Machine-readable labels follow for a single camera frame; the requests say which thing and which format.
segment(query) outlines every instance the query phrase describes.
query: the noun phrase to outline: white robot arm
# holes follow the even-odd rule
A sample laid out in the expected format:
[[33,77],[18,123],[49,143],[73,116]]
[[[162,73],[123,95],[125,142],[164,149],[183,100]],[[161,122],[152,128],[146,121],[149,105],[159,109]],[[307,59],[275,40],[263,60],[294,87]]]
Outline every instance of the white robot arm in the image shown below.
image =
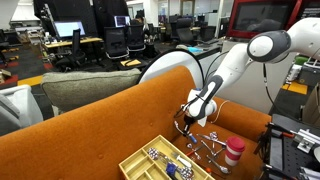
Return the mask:
[[216,105],[212,98],[218,91],[236,82],[252,62],[277,63],[290,52],[320,58],[320,18],[305,18],[287,32],[265,32],[255,36],[248,44],[235,45],[204,88],[200,92],[190,92],[186,115],[200,120],[214,113]]

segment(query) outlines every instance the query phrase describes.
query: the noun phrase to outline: couch cushion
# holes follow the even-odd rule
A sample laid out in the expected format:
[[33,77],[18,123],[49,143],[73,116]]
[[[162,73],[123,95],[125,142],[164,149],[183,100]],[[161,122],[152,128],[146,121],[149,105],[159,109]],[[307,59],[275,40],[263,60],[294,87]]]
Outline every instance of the couch cushion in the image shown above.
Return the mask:
[[140,71],[50,72],[43,75],[41,87],[52,105],[70,111],[111,96],[135,85]]

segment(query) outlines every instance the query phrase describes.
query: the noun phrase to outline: wooden organizer box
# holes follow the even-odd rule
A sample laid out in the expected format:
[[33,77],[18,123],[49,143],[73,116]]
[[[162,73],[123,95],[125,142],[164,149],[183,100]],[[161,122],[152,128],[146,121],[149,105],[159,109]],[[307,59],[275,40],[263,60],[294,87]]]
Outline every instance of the wooden organizer box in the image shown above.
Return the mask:
[[[192,164],[192,170],[194,173],[193,179],[214,180],[212,176],[206,173],[202,168],[200,168],[196,163],[190,160],[185,154],[183,154],[179,149],[177,149],[161,135],[153,139],[151,142],[143,146],[141,149],[139,149],[137,152],[135,152],[119,164],[119,167],[126,180],[170,180],[170,177],[166,173],[166,164],[161,160],[151,159],[148,154],[148,150],[150,148],[155,148],[159,152],[162,152],[180,168],[183,167],[183,164],[176,160],[171,155],[171,153],[176,152],[182,158],[188,160]],[[178,172],[175,173],[175,176],[177,179],[182,180]]]

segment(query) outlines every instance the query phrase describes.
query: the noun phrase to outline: pink cup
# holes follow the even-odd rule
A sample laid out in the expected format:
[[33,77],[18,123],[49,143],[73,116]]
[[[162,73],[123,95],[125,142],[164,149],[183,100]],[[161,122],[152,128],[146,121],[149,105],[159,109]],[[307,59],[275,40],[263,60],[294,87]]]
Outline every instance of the pink cup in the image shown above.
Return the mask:
[[242,152],[245,149],[244,141],[236,136],[227,139],[225,161],[230,166],[237,165]]

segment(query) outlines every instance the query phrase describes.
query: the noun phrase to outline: floor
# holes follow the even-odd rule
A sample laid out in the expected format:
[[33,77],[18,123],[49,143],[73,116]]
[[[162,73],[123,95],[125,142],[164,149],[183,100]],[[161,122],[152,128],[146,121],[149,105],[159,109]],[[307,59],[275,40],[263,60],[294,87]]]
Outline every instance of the floor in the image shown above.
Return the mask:
[[[170,42],[155,42],[155,48],[160,52],[165,52],[175,48],[175,46],[176,44]],[[7,79],[5,83],[0,84],[0,89],[21,84],[31,85],[32,93],[41,108],[44,119],[49,119],[53,117],[52,107],[39,84],[44,73],[57,70],[52,67],[49,62],[42,60],[40,52],[34,47],[31,48],[30,46],[24,45],[19,46],[18,48],[18,51],[7,52],[5,53],[5,56],[7,58],[19,56],[19,59],[10,61],[7,68],[4,68],[4,65],[0,64],[0,69],[5,69],[12,73],[11,78]],[[110,65],[108,60],[103,60],[102,62]],[[99,66],[94,66],[91,69],[92,71],[108,71],[106,68],[101,68]],[[279,113],[293,119],[300,119],[300,107],[305,104],[312,89],[313,87],[299,86],[299,84],[293,84],[289,87],[284,86],[274,100],[275,106],[271,109],[269,114]]]

